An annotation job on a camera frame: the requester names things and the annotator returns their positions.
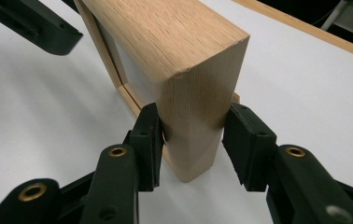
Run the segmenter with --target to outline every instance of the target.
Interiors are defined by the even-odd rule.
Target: white surface
[[[229,1],[204,0],[251,34],[237,90],[278,135],[310,149],[334,178],[353,186],[353,55]],[[0,202],[20,183],[61,186],[92,171],[134,117],[117,95],[79,15],[46,4],[84,33],[53,56],[0,24]],[[270,223],[264,193],[238,185],[222,147],[189,184],[162,165],[161,186],[140,193],[141,223]]]

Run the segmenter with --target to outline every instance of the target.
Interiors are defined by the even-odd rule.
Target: white tabletop
[[[353,55],[231,1],[203,0],[251,34],[236,92],[277,134],[311,150],[353,186]],[[0,23],[0,202],[19,184],[48,177],[64,186],[93,171],[121,143],[134,116],[113,87],[78,14],[46,5],[84,34],[64,57]],[[223,146],[188,184],[163,163],[161,186],[140,193],[141,223],[270,223],[265,193],[239,186]]]

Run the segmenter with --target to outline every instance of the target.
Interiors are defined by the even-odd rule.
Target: wooden panel
[[[353,43],[344,40],[336,35],[327,33],[313,25],[310,25],[304,21],[300,21],[290,15],[279,11],[273,7],[269,7],[257,0],[234,0],[234,2],[250,8],[254,11],[257,11],[267,17],[270,17],[276,21],[283,22],[293,28],[296,28],[300,31],[303,31],[309,35],[315,36],[318,39],[321,39],[325,42],[328,42],[336,47],[344,49],[353,54]]]
[[[83,3],[98,21],[99,41],[112,38],[108,54],[119,44],[148,79],[164,127],[164,155],[180,180],[193,180],[213,163],[248,34],[194,0]],[[125,72],[119,60],[112,63]],[[120,93],[139,107],[121,77]]]

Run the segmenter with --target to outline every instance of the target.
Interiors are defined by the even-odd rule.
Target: brass screw
[[[285,150],[287,151],[288,154],[294,157],[301,158],[305,156],[305,152],[298,147],[287,147],[287,149]]]
[[[42,183],[35,183],[27,186],[19,194],[19,200],[22,202],[30,202],[42,196],[48,187]]]
[[[109,151],[109,156],[120,157],[120,156],[124,156],[126,153],[127,153],[127,149],[125,149],[124,147],[115,147]]]

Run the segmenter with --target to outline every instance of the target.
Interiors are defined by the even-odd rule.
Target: wooden object
[[[176,176],[213,163],[248,34],[196,0],[75,0],[115,86],[135,113],[156,102]],[[131,60],[133,65],[123,66]],[[131,79],[127,68],[136,67]],[[151,95],[142,100],[143,78]]]
[[[295,29],[298,29],[302,32],[305,32],[309,35],[315,36],[318,39],[321,39],[329,44],[335,45],[340,49],[344,49],[353,54],[353,43],[344,40],[336,35],[330,34],[326,31],[323,31],[313,25],[310,25],[304,21],[300,21],[282,11],[279,11],[273,7],[269,7],[264,3],[261,3],[257,0],[234,0],[234,2],[257,11],[269,18],[272,18],[276,21],[283,22]]]

